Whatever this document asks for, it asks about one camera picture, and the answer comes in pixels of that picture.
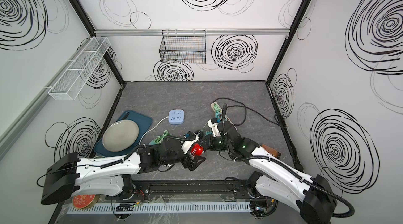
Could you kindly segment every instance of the white cable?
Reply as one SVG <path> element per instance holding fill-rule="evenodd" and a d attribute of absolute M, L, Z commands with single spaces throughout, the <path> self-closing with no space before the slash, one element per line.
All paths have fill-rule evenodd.
<path fill-rule="evenodd" d="M 143 137 L 144 137 L 148 132 L 150 132 L 150 131 L 154 130 L 155 128 L 157 128 L 157 126 L 158 126 L 162 121 L 164 121 L 164 120 L 167 119 L 167 118 L 168 118 L 168 116 L 165 117 L 165 118 L 163 118 L 154 128 L 152 128 L 151 130 L 149 130 L 149 131 L 147 131 L 146 133 L 144 133 L 144 135 L 140 138 L 139 145 L 140 145 L 141 141 L 143 140 Z"/>

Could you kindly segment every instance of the brown object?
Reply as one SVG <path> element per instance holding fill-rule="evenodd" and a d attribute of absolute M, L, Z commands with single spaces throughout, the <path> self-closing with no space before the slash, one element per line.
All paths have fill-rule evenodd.
<path fill-rule="evenodd" d="M 73 206 L 77 209 L 91 208 L 99 199 L 99 195 L 78 195 L 73 197 Z"/>
<path fill-rule="evenodd" d="M 273 149 L 272 147 L 269 147 L 267 145 L 262 145 L 263 149 L 267 152 L 269 152 L 270 154 L 272 154 L 275 158 L 280 158 L 281 157 L 281 153 L 276 151 L 275 149 Z"/>

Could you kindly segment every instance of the white cable tray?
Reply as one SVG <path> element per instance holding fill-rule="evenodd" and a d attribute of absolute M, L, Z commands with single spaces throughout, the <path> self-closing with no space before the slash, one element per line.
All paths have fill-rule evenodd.
<path fill-rule="evenodd" d="M 119 211 L 119 203 L 96 203 L 88 209 L 76 209 L 71 206 L 67 214 L 164 214 L 164 213 L 223 213 L 251 212 L 249 201 L 239 202 L 166 202 L 143 203 L 141 206 L 130 207 L 128 211 Z"/>
<path fill-rule="evenodd" d="M 48 94 L 55 100 L 74 100 L 110 46 L 107 37 L 92 37 Z"/>

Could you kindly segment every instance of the black wire basket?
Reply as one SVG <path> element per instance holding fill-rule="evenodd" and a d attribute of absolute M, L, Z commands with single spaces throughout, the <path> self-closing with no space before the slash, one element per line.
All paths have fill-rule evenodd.
<path fill-rule="evenodd" d="M 205 64 L 205 30 L 163 30 L 161 62 Z"/>

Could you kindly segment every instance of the gray marble tabletop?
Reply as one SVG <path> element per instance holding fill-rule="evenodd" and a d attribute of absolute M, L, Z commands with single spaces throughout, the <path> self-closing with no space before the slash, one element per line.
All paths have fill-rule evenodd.
<path fill-rule="evenodd" d="M 111 123 L 126 110 L 134 110 L 138 113 L 153 118 L 150 128 L 168 116 L 172 109 L 184 110 L 184 123 L 171 125 L 164 120 L 160 125 L 146 136 L 142 143 L 148 144 L 157 135 L 162 135 L 168 130 L 172 135 L 183 136 L 187 131 L 196 131 L 214 117 L 210 104 L 219 97 L 228 97 L 245 103 L 265 117 L 274 121 L 275 111 L 270 101 L 264 82 L 130 82 L 120 98 L 118 106 L 112 116 Z M 233 101 L 218 100 L 222 107 L 236 105 Z M 233 123 L 239 123 L 245 116 L 244 108 L 231 107 L 227 115 Z M 281 153 L 280 160 L 293 166 L 287 144 L 279 126 L 274 125 L 253 111 L 247 111 L 246 121 L 237 126 L 241 136 L 250 138 L 260 144 L 266 144 Z M 135 180 L 221 180 L 226 177 L 248 179 L 253 171 L 257 170 L 244 162 L 233 162 L 219 156 L 217 151 L 204 153 L 206 161 L 195 171 L 184 169 L 181 164 L 176 164 L 168 172 L 150 172 L 133 176 Z"/>

